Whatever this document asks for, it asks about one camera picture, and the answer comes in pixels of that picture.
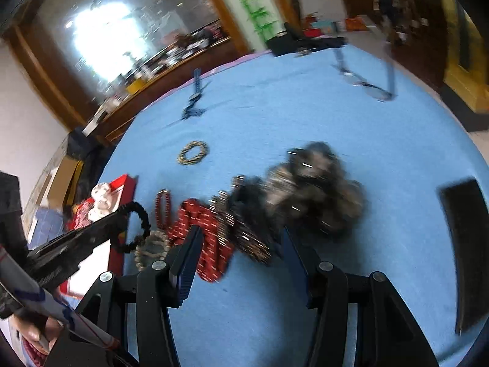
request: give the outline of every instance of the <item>white floor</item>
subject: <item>white floor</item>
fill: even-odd
[[[350,32],[343,35],[348,39],[349,44],[354,45],[355,47],[360,48],[378,58],[385,59],[386,55],[383,49],[383,42],[376,38],[370,31]],[[452,117],[458,121],[451,110],[445,106],[443,101],[440,99],[439,94],[434,89],[429,87],[426,83],[421,81],[418,77],[416,77],[400,64],[395,62],[394,65],[405,76],[409,77],[414,83],[424,88],[424,90],[428,94],[430,94],[440,105],[447,109]],[[469,136],[479,149],[479,152],[481,152],[486,162],[489,163],[489,131],[471,132],[469,133]]]

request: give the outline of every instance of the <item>person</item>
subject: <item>person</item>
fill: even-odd
[[[9,324],[20,333],[20,345],[28,367],[41,367],[44,364],[63,330],[63,326],[57,320],[49,317],[42,333],[49,344],[48,348],[45,348],[40,342],[41,331],[35,324],[17,315],[9,317]]]
[[[389,22],[389,31],[385,29],[385,32],[389,33],[389,37],[395,43],[400,41],[396,29],[399,26],[400,11],[395,6],[395,0],[373,0],[373,11],[381,18],[383,22]]]

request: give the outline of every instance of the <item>black fabric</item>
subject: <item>black fabric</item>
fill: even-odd
[[[104,147],[99,144],[91,150],[85,158],[76,158],[83,161],[83,168],[76,185],[75,197],[73,199],[74,204],[79,204],[90,197],[91,190],[98,184],[102,172],[104,171],[108,160],[111,158],[114,149],[115,147],[113,146]],[[63,212],[63,224],[65,227],[68,221],[72,219],[72,216],[72,208],[71,206],[67,206]]]
[[[267,47],[275,56],[290,54],[301,49],[312,52],[327,48],[339,48],[345,45],[344,37],[331,37],[325,39],[313,39],[307,37],[302,31],[296,30],[289,23],[284,23],[285,33],[267,41]]]
[[[94,149],[100,146],[95,137],[83,134],[83,128],[77,127],[68,135],[67,156],[75,160],[84,160]]]
[[[457,367],[487,367],[489,360],[489,319],[481,333]]]
[[[3,336],[2,331],[0,331],[0,365],[5,367],[25,367]]]
[[[489,129],[489,114],[474,112],[448,85],[443,84],[439,96],[453,114],[458,118],[467,132],[486,131]]]
[[[378,0],[379,11],[386,15],[387,11],[394,5],[394,0]]]
[[[489,213],[477,180],[442,188],[457,269],[456,331],[461,334],[489,313]]]
[[[390,7],[385,15],[390,20],[392,28],[395,29],[399,23],[399,10],[396,7]]]
[[[19,179],[0,171],[0,245],[23,266],[28,247],[21,216]]]

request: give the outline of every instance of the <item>metal screw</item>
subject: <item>metal screw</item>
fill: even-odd
[[[165,269],[165,266],[166,266],[166,262],[165,261],[156,261],[156,262],[153,262],[153,264],[151,265],[151,267],[155,271],[160,271],[161,269]]]
[[[100,281],[102,283],[105,283],[109,280],[112,280],[112,273],[111,272],[103,272],[100,277],[99,277]]]
[[[387,279],[387,277],[385,276],[384,273],[382,272],[375,272],[373,275],[372,275],[373,279],[375,281],[378,281],[378,282],[382,282],[382,281],[385,281]]]
[[[333,264],[331,262],[321,262],[319,268],[322,271],[329,272],[333,270]]]

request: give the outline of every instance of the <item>cardboard box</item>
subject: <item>cardboard box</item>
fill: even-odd
[[[50,192],[51,186],[53,184],[54,177],[56,176],[56,173],[57,172],[58,172],[58,167],[55,167],[48,174],[48,177],[49,177],[50,181],[47,184],[46,190],[42,194],[42,199],[41,199],[41,202],[39,203],[39,206],[40,207],[46,207],[46,208],[49,208],[50,207],[50,205],[47,202],[47,194]]]
[[[64,206],[72,206],[75,200],[75,194],[77,190],[78,180],[80,179],[80,175],[82,174],[83,162],[80,160],[76,164],[75,172],[73,173],[72,182],[69,184],[68,193],[64,200]]]
[[[64,201],[67,197],[77,165],[78,160],[74,160],[68,156],[63,157],[63,160],[61,160],[47,194],[47,205],[49,208],[63,212]]]
[[[36,206],[41,205],[42,199],[48,191],[48,186],[51,184],[52,177],[53,176],[52,176],[51,172],[48,172],[44,182],[42,183],[41,189],[39,191],[39,195],[37,196],[36,203],[35,203]]]

